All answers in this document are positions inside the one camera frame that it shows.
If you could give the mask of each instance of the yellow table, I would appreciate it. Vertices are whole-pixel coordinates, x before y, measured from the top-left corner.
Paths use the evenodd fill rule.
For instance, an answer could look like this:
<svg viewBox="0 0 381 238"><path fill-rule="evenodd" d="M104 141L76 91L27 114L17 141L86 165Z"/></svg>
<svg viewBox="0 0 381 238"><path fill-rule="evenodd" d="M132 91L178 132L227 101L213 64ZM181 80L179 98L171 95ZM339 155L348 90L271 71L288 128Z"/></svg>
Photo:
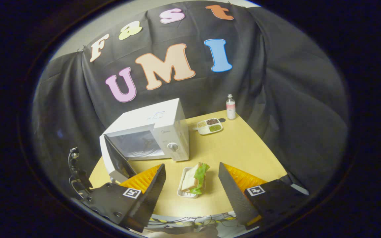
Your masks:
<svg viewBox="0 0 381 238"><path fill-rule="evenodd" d="M200 135L192 128L196 123L210 118L226 118L223 130L214 134ZM150 161L129 161L136 173L158 164L165 164L167 178L154 214L172 217L198 217L221 214L233 210L218 178L219 163L229 164L265 181L278 179L287 173L277 158L248 124L236 115L228 120L226 111L186 119L189 126L190 158L188 161L174 162L171 159ZM206 190L195 199L177 195L180 178L185 167L204 162L210 166L207 171ZM105 169L103 158L95 166L90 181L99 188L110 177Z"/></svg>

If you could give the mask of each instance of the sandwich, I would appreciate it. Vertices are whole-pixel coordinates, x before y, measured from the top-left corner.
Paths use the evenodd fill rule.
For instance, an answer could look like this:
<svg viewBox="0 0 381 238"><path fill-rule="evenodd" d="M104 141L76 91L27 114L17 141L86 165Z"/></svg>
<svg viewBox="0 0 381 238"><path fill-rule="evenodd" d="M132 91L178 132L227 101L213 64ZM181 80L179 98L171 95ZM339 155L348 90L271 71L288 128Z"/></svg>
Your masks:
<svg viewBox="0 0 381 238"><path fill-rule="evenodd" d="M186 193L202 194L205 182L205 173L210 168L208 164L198 163L188 170L182 182L180 190Z"/></svg>

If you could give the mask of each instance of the lettuce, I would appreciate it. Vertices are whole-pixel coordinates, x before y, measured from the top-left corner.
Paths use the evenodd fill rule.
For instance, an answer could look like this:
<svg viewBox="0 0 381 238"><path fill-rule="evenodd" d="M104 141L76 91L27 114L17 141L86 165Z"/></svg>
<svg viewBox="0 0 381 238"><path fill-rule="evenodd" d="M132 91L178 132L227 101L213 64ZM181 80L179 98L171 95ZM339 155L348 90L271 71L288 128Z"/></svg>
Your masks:
<svg viewBox="0 0 381 238"><path fill-rule="evenodd" d="M203 186L203 183L204 183L204 178L205 178L205 173L207 172L207 170L210 168L210 166L208 166L208 164L202 164L196 171L195 171L195 175L193 176L195 179L198 180L198 186L195 187L195 188L191 188L189 193L193 193L193 194L202 194L202 186Z"/></svg>

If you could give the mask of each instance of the white wall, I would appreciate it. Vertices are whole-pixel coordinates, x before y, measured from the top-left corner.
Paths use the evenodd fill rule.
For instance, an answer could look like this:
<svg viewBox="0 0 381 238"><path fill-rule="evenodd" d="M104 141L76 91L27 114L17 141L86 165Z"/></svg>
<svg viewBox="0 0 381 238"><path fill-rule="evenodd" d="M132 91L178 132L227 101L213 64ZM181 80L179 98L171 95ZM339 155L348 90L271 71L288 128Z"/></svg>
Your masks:
<svg viewBox="0 0 381 238"><path fill-rule="evenodd" d="M245 6L257 7L258 5L246 0L216 0L217 2ZM70 38L68 38L59 50L54 54L53 59L68 53L76 52L77 49L82 49L83 45L89 44L95 36L104 33L110 29L120 19L127 19L136 14L156 8L158 6L183 2L181 0L131 0L118 5L104 15L96 18L88 25L77 30Z"/></svg>

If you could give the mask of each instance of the white microwave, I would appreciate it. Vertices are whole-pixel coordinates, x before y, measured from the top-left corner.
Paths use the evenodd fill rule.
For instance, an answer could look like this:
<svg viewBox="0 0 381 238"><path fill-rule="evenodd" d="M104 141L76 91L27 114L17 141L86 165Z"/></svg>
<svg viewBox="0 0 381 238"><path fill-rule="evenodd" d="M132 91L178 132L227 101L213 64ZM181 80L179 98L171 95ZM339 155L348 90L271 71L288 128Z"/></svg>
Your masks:
<svg viewBox="0 0 381 238"><path fill-rule="evenodd" d="M123 113L100 136L101 152L112 180L136 173L129 160L189 160L189 130L180 99Z"/></svg>

